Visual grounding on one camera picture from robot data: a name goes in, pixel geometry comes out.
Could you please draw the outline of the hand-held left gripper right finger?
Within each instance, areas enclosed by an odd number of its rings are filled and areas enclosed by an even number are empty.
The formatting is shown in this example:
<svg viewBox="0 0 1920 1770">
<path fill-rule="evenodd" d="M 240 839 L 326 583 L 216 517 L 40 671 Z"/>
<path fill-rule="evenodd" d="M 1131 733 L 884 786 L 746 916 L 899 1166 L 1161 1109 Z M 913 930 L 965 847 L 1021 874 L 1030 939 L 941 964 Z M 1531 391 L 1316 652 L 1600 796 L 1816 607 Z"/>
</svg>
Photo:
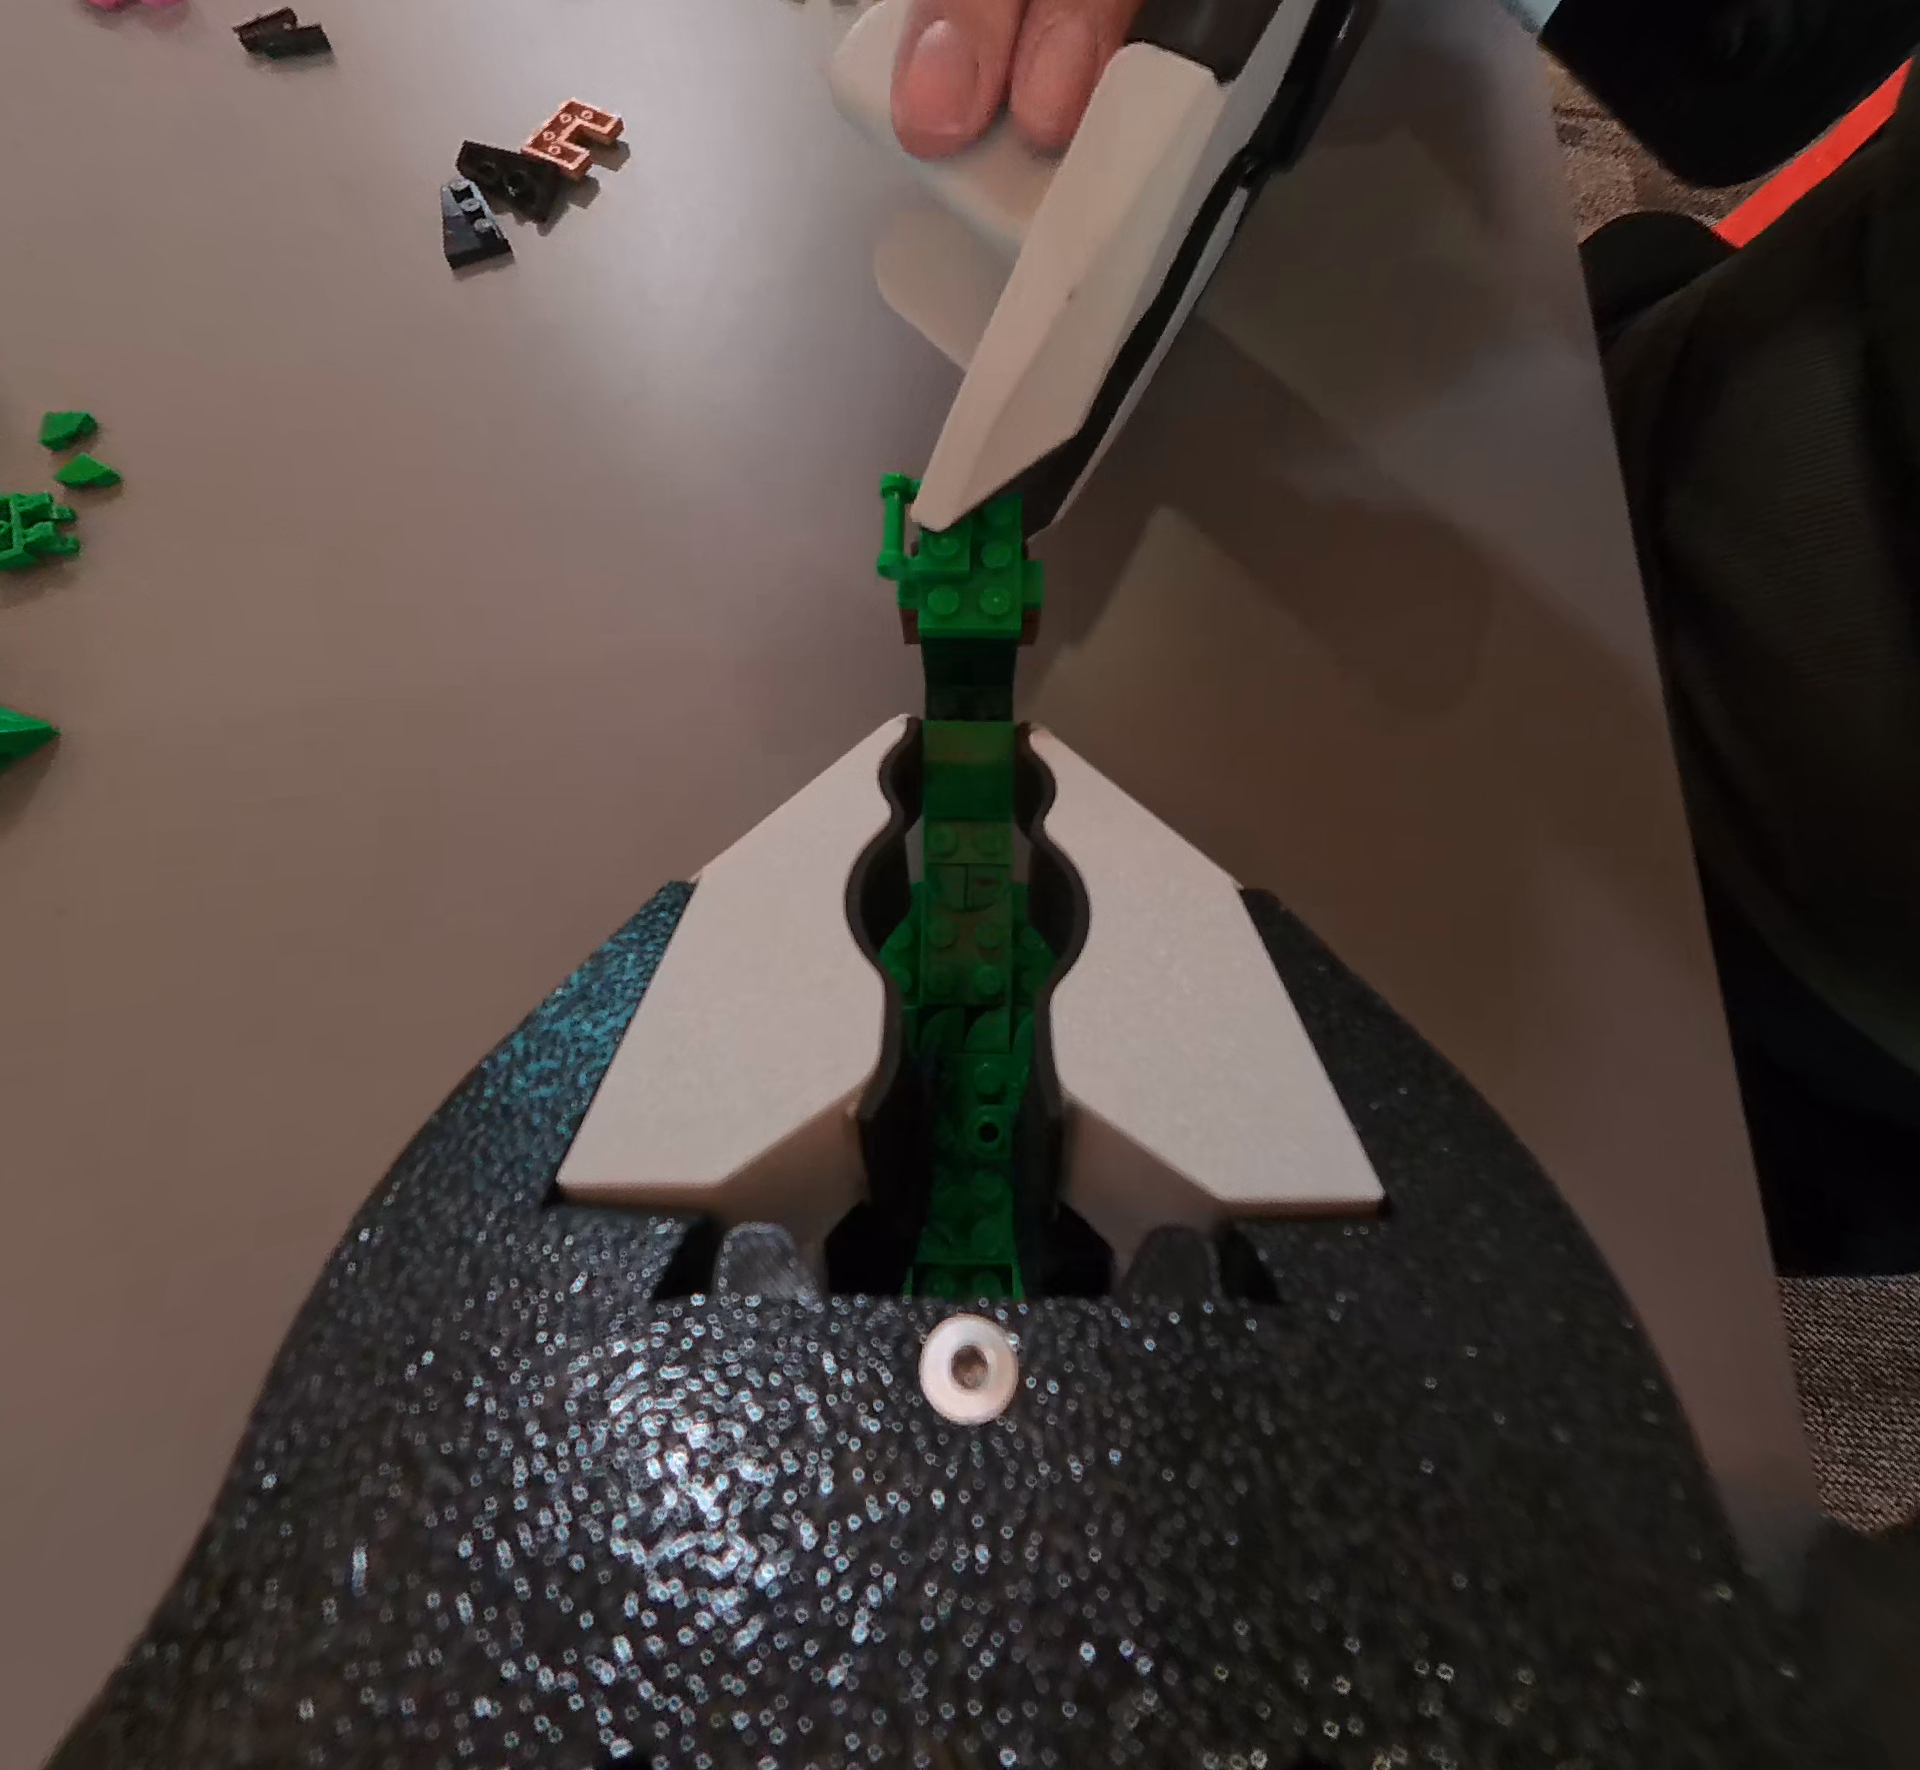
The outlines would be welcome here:
<svg viewBox="0 0 1920 1770">
<path fill-rule="evenodd" d="M 1152 1230 L 1376 1214 L 1379 1179 L 1237 883 L 1038 728 L 1044 832 L 1087 893 L 1049 999 L 1064 1197 L 1124 1268 Z"/>
</svg>

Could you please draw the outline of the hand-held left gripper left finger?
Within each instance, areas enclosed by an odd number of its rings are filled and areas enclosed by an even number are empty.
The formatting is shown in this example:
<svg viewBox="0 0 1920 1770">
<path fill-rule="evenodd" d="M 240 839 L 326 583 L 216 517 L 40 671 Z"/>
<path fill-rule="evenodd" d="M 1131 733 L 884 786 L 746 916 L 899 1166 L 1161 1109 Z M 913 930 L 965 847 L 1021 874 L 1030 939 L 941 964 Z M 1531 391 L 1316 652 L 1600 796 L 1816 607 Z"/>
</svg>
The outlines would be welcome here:
<svg viewBox="0 0 1920 1770">
<path fill-rule="evenodd" d="M 883 991 L 848 919 L 888 822 L 883 722 L 697 876 L 684 913 L 555 1175 L 571 1203 L 772 1224 L 805 1260 L 861 1197 L 851 1109 Z"/>
</svg>

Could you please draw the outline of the green brick model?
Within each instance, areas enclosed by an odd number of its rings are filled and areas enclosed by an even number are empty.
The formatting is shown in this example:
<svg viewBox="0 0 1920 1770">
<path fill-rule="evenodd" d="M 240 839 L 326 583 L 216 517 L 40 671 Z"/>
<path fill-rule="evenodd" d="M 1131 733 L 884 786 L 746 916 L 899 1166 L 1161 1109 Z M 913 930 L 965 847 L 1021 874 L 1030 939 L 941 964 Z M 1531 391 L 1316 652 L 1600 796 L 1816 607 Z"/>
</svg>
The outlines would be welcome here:
<svg viewBox="0 0 1920 1770">
<path fill-rule="evenodd" d="M 917 494 L 902 474 L 880 482 L 876 554 L 923 674 L 919 864 L 906 918 L 883 946 L 928 1108 L 928 1199 L 904 1291 L 1021 1301 L 1015 1123 L 1054 951 L 1021 880 L 1013 691 L 1044 573 L 1027 554 L 1019 498 L 930 531 L 909 519 Z"/>
</svg>

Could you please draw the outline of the reddish brown studded plate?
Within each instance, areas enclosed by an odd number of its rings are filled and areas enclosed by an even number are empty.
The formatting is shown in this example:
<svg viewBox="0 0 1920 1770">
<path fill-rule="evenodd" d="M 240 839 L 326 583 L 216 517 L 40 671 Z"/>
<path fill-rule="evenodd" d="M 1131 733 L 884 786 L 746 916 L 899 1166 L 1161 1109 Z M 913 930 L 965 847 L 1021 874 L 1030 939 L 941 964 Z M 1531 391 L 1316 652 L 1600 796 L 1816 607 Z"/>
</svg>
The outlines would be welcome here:
<svg viewBox="0 0 1920 1770">
<path fill-rule="evenodd" d="M 612 152 L 623 135 L 623 119 L 582 100 L 568 100 L 519 147 L 519 153 L 567 179 L 582 179 L 600 153 Z"/>
</svg>

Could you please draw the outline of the black brick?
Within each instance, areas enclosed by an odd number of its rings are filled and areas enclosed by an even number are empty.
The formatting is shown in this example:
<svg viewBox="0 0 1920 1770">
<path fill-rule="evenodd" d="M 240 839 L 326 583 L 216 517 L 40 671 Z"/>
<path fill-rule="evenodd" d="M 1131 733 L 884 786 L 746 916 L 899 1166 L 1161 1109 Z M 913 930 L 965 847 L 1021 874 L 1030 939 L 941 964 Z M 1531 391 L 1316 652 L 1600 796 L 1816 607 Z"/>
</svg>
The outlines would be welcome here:
<svg viewBox="0 0 1920 1770">
<path fill-rule="evenodd" d="M 568 187 L 555 166 L 525 152 L 465 140 L 454 160 L 457 174 L 494 208 L 511 208 L 533 222 L 548 222 Z"/>
</svg>

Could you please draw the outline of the person's dark clothing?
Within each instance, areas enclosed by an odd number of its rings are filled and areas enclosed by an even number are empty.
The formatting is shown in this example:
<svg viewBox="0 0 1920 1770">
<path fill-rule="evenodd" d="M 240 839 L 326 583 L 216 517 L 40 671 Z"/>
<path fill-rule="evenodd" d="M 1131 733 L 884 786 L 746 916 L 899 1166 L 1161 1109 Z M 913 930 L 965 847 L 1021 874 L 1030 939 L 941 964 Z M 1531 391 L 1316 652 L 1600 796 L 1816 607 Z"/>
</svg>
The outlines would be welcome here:
<svg viewBox="0 0 1920 1770">
<path fill-rule="evenodd" d="M 1917 1266 L 1917 102 L 1582 248 L 1773 1265 Z"/>
</svg>

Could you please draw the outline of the scattered green bricks group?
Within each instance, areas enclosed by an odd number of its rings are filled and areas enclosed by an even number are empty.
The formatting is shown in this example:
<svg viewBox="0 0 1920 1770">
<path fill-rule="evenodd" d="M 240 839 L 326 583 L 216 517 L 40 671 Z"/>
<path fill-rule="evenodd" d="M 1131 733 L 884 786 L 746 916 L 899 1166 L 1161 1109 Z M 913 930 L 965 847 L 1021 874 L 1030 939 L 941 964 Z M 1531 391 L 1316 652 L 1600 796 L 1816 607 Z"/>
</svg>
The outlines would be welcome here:
<svg viewBox="0 0 1920 1770">
<path fill-rule="evenodd" d="M 121 474 L 85 449 L 100 433 L 100 422 L 85 410 L 47 412 L 37 442 L 56 459 L 52 485 L 37 492 L 1 496 L 1 573 L 34 573 L 82 553 L 76 511 L 61 500 L 65 492 L 116 492 Z"/>
</svg>

